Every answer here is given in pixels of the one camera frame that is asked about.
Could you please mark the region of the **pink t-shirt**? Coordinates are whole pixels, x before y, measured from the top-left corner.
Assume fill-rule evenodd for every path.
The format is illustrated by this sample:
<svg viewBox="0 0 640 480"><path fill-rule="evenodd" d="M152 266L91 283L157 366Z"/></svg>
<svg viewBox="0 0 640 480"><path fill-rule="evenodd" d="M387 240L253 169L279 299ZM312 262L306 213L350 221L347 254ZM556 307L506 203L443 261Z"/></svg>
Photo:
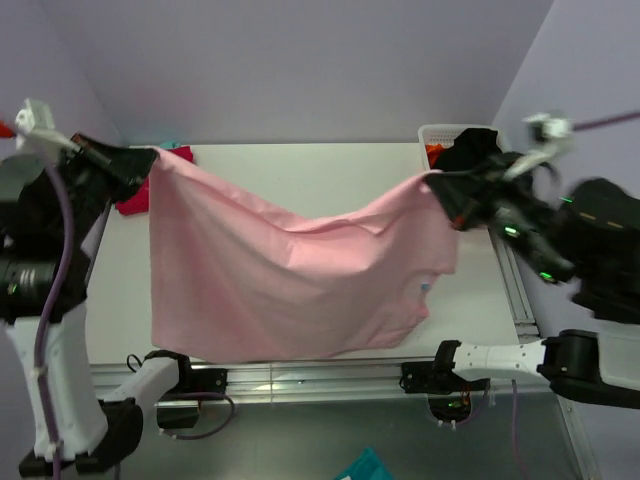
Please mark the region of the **pink t-shirt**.
<svg viewBox="0 0 640 480"><path fill-rule="evenodd" d="M224 364L399 345L454 273L459 237L425 175L308 219L163 150L149 243L152 343Z"/></svg>

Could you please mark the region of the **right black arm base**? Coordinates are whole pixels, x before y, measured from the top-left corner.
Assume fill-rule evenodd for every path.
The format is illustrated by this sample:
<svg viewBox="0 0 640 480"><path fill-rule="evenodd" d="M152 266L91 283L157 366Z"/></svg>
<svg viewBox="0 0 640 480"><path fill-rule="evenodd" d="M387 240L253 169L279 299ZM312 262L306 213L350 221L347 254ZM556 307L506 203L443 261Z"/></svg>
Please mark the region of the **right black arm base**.
<svg viewBox="0 0 640 480"><path fill-rule="evenodd" d="M439 428L455 431L491 403L488 379L467 381L437 370L434 361L403 362L400 370L399 387L405 394L426 396L429 417Z"/></svg>

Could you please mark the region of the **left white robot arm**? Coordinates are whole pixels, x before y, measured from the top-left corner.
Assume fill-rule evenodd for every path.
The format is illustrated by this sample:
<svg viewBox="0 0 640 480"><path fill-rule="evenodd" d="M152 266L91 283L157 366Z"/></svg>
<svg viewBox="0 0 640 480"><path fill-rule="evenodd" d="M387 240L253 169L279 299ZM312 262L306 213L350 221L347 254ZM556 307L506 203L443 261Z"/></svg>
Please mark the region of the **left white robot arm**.
<svg viewBox="0 0 640 480"><path fill-rule="evenodd" d="M94 265L83 243L111 206L133 197L156 151L57 131L49 106L28 99L1 127L17 151L1 163L1 324L19 356L35 423L24 478L118 471L144 420L167 394L195 386L185 356L156 350L109 395L94 391L86 348Z"/></svg>

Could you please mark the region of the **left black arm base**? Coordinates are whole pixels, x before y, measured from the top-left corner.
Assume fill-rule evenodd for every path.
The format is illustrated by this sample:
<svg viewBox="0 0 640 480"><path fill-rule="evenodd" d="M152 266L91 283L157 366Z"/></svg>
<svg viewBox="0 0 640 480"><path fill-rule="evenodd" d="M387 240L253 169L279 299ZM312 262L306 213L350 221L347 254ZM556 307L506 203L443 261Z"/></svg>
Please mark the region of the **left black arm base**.
<svg viewBox="0 0 640 480"><path fill-rule="evenodd" d="M197 406L191 408L159 408L156 413L158 427L164 432L174 433L181 429L193 428L200 416L204 413L205 401L227 401L230 413L227 418L211 432L201 434L177 434L178 437L187 439L201 439L223 430L229 425L236 412L235 404L227 398L226 387L228 370L225 368L194 369L190 359L182 354L168 350L154 350L148 353L143 360L130 353L126 357L126 365L129 370L136 373L143 364L155 358L169 358L178 364L178 383L161 397L161 401L196 401Z"/></svg>

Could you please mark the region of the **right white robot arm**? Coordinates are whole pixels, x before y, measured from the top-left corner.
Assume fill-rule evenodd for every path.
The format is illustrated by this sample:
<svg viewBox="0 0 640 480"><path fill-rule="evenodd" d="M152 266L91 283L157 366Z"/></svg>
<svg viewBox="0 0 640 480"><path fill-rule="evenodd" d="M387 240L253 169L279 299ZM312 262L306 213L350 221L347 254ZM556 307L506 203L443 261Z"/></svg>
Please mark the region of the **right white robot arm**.
<svg viewBox="0 0 640 480"><path fill-rule="evenodd" d="M568 329L531 343L479 346L443 341L432 362L431 389L492 379L540 379L583 404L639 405L639 202L608 179L576 184L557 205L538 199L537 168L566 154L576 133L635 121L637 112L573 122L551 113L526 121L525 153L491 153L466 171L431 173L426 184L460 232L488 227L543 282L577 281L574 304L599 320L599 332Z"/></svg>

